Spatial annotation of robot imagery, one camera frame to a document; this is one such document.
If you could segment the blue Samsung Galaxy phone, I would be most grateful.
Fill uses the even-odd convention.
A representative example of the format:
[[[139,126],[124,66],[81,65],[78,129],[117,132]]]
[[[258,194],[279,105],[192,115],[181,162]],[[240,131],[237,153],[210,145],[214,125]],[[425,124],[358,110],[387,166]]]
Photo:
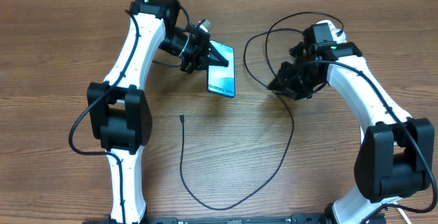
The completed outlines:
[[[228,98],[235,97],[235,58],[234,48],[211,40],[212,47],[223,56],[228,66],[209,66],[207,70],[207,90],[210,93]]]

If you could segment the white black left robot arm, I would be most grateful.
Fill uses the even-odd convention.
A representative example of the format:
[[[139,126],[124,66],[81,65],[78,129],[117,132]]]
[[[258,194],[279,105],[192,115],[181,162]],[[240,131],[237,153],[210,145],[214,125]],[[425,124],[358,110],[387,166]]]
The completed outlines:
[[[106,223],[143,223],[146,201],[142,193],[142,153],[152,132],[153,118],[144,94],[147,76],[158,50],[181,59],[180,70],[203,71],[211,66],[229,69],[231,59],[219,52],[205,21],[184,28],[177,19],[184,8],[179,0],[134,0],[126,11],[129,31],[117,61],[103,82],[87,89],[88,107],[74,122],[68,143],[85,116],[111,171],[113,206]]]

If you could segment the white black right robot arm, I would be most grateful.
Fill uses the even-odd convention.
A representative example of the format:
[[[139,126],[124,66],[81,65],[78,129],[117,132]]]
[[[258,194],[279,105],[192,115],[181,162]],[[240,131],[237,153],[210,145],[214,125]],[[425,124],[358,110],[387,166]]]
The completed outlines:
[[[361,145],[355,161],[355,186],[326,208],[325,223],[384,223],[380,214],[437,182],[432,172],[435,130],[428,119],[403,110],[370,72],[362,52],[330,21],[308,27],[268,88],[295,100],[310,98],[328,84],[358,120]]]

